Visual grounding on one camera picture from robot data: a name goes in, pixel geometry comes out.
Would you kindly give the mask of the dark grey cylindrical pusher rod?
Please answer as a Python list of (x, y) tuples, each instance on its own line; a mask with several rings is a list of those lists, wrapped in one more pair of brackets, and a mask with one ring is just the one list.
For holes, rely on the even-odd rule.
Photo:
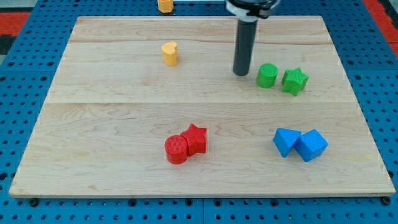
[(256, 28), (257, 21), (238, 21), (233, 63), (233, 72), (237, 76), (243, 77), (249, 72)]

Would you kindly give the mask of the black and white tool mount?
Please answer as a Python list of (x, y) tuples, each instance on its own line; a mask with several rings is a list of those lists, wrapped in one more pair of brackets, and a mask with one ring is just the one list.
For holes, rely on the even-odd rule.
[(267, 19), (276, 12), (280, 0), (226, 0), (226, 9), (243, 22)]

